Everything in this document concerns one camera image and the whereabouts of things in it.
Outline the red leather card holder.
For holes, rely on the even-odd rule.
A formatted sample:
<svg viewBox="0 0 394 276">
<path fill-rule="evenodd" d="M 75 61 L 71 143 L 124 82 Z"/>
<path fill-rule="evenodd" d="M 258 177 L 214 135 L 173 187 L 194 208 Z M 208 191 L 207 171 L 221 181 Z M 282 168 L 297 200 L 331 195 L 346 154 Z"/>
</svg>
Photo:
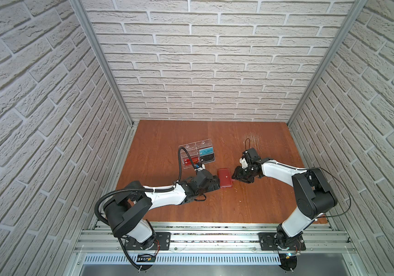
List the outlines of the red leather card holder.
<svg viewBox="0 0 394 276">
<path fill-rule="evenodd" d="M 224 189 L 233 186 L 233 181 L 229 168 L 218 169 L 217 174 L 220 180 L 220 188 Z"/>
</svg>

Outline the clear acrylic card organizer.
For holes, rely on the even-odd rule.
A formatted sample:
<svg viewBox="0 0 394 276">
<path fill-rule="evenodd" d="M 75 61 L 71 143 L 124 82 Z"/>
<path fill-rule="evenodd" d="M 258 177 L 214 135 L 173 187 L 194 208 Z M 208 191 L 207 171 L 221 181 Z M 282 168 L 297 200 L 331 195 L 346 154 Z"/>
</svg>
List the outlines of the clear acrylic card organizer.
<svg viewBox="0 0 394 276">
<path fill-rule="evenodd" d="M 199 149 L 201 148 L 206 148 L 206 147 L 213 147 L 213 142 L 211 139 L 206 139 L 206 140 L 200 140 L 200 141 L 196 141 L 193 143 L 188 143 L 188 144 L 183 144 L 179 146 L 179 160 L 180 160 L 180 167 L 182 169 L 185 169 L 182 165 L 182 160 L 185 158 L 192 158 L 197 156 L 199 158 L 199 163 L 204 164 L 200 161 L 200 156 L 199 156 Z"/>
</svg>

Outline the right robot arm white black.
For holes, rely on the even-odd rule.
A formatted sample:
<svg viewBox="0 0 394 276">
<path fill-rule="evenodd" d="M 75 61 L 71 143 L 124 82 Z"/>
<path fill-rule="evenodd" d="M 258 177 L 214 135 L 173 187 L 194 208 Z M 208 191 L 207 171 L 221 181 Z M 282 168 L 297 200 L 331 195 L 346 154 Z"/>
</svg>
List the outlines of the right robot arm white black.
<svg viewBox="0 0 394 276">
<path fill-rule="evenodd" d="M 338 203 L 321 169 L 299 168 L 274 159 L 262 159 L 254 148 L 244 151 L 232 178 L 251 184 L 255 178 L 262 177 L 277 179 L 294 189 L 297 207 L 279 224 L 275 234 L 276 244 L 282 249 L 287 248 L 315 219 Z"/>
</svg>

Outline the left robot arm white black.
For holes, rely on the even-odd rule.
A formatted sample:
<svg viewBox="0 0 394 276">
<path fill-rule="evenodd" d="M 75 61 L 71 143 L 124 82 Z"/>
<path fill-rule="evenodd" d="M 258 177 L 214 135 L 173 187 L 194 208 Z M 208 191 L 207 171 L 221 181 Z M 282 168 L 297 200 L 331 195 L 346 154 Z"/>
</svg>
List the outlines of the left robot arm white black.
<svg viewBox="0 0 394 276">
<path fill-rule="evenodd" d="M 133 181 L 102 196 L 94 212 L 98 220 L 111 228 L 115 238 L 130 237 L 146 250 L 157 239 L 151 223 L 144 219 L 148 211 L 199 201 L 200 196 L 218 189 L 220 179 L 205 169 L 198 169 L 194 177 L 171 186 L 150 187 Z"/>
</svg>

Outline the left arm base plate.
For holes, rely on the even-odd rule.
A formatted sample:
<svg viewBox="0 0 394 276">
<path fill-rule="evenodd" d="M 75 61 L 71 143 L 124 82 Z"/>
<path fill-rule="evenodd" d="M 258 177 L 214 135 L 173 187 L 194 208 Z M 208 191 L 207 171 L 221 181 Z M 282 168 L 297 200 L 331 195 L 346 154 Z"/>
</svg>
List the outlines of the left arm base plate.
<svg viewBox="0 0 394 276">
<path fill-rule="evenodd" d="M 130 236 L 125 238 L 125 247 L 127 250 L 151 250 L 154 251 L 160 247 L 160 251 L 168 251 L 171 242 L 170 232 L 155 232 L 153 236 L 143 243 L 139 243 L 135 238 Z"/>
</svg>

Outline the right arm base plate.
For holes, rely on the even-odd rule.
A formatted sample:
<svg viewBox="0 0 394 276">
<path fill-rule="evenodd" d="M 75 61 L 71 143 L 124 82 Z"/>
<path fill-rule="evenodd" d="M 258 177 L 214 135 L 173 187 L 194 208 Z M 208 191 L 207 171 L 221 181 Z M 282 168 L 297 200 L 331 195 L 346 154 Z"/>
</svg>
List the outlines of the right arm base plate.
<svg viewBox="0 0 394 276">
<path fill-rule="evenodd" d="M 286 237 L 284 232 L 260 232 L 259 243 L 262 251 L 305 251 L 302 232 L 294 237 Z"/>
</svg>

